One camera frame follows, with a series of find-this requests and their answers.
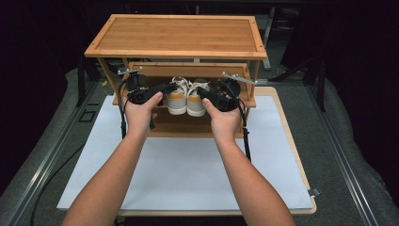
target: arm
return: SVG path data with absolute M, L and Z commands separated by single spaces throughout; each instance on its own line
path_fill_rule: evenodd
M 215 143 L 219 149 L 235 199 L 248 225 L 295 225 L 279 193 L 253 167 L 235 143 L 240 123 L 238 108 L 220 112 L 204 99 L 210 114 Z
M 152 108 L 161 100 L 159 92 L 144 105 L 127 103 L 126 137 L 76 197 L 63 225 L 112 225 L 150 132 Z

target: sneaker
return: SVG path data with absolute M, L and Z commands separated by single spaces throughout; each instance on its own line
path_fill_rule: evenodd
M 171 115 L 182 115 L 187 109 L 188 82 L 183 77 L 175 76 L 170 83 L 176 83 L 177 89 L 167 95 L 168 111 Z
M 201 87 L 209 90 L 209 83 L 203 78 L 197 78 L 194 83 L 190 83 L 189 90 L 187 93 L 187 113 L 190 116 L 201 117 L 205 114 L 205 108 L 203 107 L 202 100 L 197 94 L 197 88 Z

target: wooden tabletop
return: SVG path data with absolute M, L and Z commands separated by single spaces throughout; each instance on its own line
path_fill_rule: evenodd
M 265 59 L 253 16 L 114 14 L 86 57 Z

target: wooden shoe rack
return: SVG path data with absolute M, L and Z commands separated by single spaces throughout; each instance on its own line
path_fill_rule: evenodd
M 111 15 L 85 52 L 86 57 L 97 57 L 115 93 L 118 84 L 105 62 L 106 58 L 122 58 L 125 67 L 142 67 L 148 87 L 169 83 L 173 76 L 187 80 L 204 78 L 216 88 L 221 74 L 238 74 L 246 79 L 249 63 L 255 61 L 252 76 L 256 80 L 260 61 L 266 52 L 253 16 L 199 15 Z M 194 59 L 203 62 L 129 62 L 130 58 Z M 249 110 L 256 106 L 254 87 L 241 83 L 240 98 Z M 158 117 L 151 137 L 212 137 L 210 117 L 173 116 L 165 105 L 156 107 Z

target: wooden shelf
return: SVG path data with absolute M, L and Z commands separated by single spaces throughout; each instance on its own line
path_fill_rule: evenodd
M 168 84 L 173 76 L 182 76 L 193 81 L 195 78 L 204 78 L 210 81 L 210 86 L 217 87 L 217 79 L 226 79 L 221 74 L 238 74 L 249 79 L 247 64 L 230 63 L 171 63 L 171 62 L 136 62 L 129 64 L 130 69 L 143 68 L 140 73 L 147 77 L 147 86 L 152 87 L 159 84 Z M 254 97 L 250 96 L 252 86 L 239 82 L 241 86 L 240 98 L 246 107 L 256 107 Z M 188 114 L 170 115 L 168 113 L 168 100 L 164 98 L 164 106 L 156 107 L 153 112 L 158 113 L 154 120 L 155 128 L 150 137 L 213 137 L 211 129 L 211 118 L 208 113 L 202 117 L 192 117 Z M 243 137 L 241 127 L 237 128 L 236 137 Z

